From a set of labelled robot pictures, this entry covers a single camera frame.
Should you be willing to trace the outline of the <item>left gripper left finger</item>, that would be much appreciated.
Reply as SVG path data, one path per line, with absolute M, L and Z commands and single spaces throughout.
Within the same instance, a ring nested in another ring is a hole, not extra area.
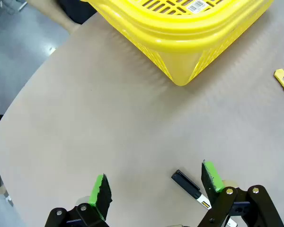
M 50 211 L 45 227 L 107 227 L 107 213 L 112 202 L 112 193 L 107 176 L 97 176 L 91 195 L 87 202 Z

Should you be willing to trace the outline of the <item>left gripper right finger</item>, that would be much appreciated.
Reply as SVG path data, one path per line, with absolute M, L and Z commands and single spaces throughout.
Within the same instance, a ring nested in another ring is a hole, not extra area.
M 240 216 L 248 227 L 284 226 L 264 186 L 253 185 L 247 191 L 226 186 L 209 161 L 202 163 L 201 180 L 212 208 L 199 223 L 200 227 L 225 227 L 233 216 Z

